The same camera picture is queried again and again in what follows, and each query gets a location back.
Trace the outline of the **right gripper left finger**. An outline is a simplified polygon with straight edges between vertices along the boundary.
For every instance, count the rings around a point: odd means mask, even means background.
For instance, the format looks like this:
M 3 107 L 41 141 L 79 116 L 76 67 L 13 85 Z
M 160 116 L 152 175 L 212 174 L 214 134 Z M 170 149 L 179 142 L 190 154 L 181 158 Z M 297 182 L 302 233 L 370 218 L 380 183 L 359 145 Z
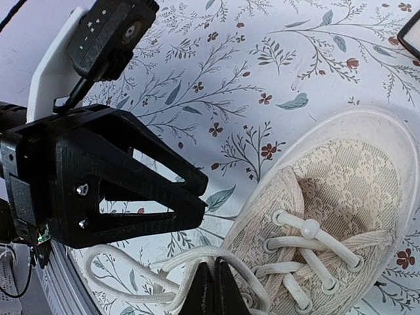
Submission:
M 206 262 L 201 262 L 178 315 L 213 315 L 213 277 Z

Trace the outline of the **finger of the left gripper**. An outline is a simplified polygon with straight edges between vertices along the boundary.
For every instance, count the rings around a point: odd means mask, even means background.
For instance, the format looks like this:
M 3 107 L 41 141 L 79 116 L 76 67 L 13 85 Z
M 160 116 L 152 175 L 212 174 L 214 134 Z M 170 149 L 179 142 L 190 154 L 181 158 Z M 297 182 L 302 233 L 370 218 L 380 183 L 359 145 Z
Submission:
M 81 145 L 86 154 L 94 154 L 87 145 L 86 140 Z M 201 196 L 179 187 L 184 179 L 160 162 L 138 150 L 129 158 L 133 168 L 121 167 L 106 157 L 99 156 L 98 161 L 103 165 L 99 169 L 103 178 L 100 190 L 106 196 L 99 200 L 97 194 L 89 193 L 94 205 L 88 214 L 115 217 L 114 242 L 189 230 L 201 224 L 205 210 Z
M 160 162 L 184 179 L 178 186 L 200 197 L 204 194 L 208 178 L 198 168 L 171 149 L 132 113 L 109 106 L 83 107 L 86 124 L 82 139 L 88 149 L 102 158 L 117 161 L 121 167 L 133 168 L 129 161 L 133 150 L 138 150 Z

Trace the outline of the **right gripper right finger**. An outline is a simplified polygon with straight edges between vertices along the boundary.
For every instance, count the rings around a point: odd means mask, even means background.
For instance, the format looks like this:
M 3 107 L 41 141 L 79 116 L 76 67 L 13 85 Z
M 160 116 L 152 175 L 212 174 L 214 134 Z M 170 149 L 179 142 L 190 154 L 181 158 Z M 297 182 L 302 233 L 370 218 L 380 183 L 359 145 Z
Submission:
M 213 314 L 250 315 L 229 264 L 221 257 L 215 261 L 213 274 Z

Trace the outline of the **white shoelace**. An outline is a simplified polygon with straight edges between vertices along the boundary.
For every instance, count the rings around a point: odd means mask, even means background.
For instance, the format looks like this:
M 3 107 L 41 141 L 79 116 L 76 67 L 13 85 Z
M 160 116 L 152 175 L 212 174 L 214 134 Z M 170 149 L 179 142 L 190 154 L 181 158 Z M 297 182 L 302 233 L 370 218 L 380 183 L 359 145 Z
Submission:
M 296 247 L 305 264 L 320 279 L 324 294 L 335 294 L 340 284 L 315 254 L 315 250 L 331 250 L 346 263 L 350 272 L 363 269 L 364 258 L 324 232 L 318 221 L 304 220 L 279 209 L 273 213 L 272 222 L 277 226 L 296 228 L 301 234 L 266 240 L 264 250 L 271 252 L 281 247 Z M 110 254 L 151 280 L 155 285 L 153 293 L 131 295 L 100 281 L 91 269 L 93 260 L 99 254 Z M 82 270 L 90 283 L 118 299 L 140 304 L 159 303 L 166 311 L 176 310 L 179 314 L 228 314 L 230 311 L 238 314 L 268 314 L 272 301 L 261 280 L 269 275 L 281 274 L 282 283 L 295 303 L 296 313 L 311 314 L 313 300 L 293 276 L 303 266 L 302 263 L 288 261 L 249 268 L 229 251 L 206 245 L 158 263 L 156 267 L 159 271 L 154 273 L 111 245 L 96 245 L 86 252 Z

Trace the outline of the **cream lace sneaker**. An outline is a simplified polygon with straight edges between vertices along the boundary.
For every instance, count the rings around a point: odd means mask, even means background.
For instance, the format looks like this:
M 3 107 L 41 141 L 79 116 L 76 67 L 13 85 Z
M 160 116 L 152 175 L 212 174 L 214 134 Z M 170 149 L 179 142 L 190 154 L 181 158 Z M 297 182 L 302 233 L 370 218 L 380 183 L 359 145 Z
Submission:
M 345 314 L 379 278 L 419 203 L 400 119 L 353 108 L 307 132 L 260 180 L 225 237 L 252 314 Z

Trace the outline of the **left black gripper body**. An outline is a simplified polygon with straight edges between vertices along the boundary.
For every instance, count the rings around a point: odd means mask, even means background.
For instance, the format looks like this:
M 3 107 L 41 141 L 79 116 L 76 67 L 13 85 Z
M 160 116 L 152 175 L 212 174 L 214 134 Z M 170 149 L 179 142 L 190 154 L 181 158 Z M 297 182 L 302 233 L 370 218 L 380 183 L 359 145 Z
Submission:
M 26 123 L 26 109 L 1 103 L 1 178 L 9 201 L 1 204 L 1 240 L 34 248 L 41 263 L 51 240 L 81 249 L 115 240 L 113 215 L 88 214 L 100 190 L 98 154 L 82 142 L 91 123 L 115 110 L 93 104 Z

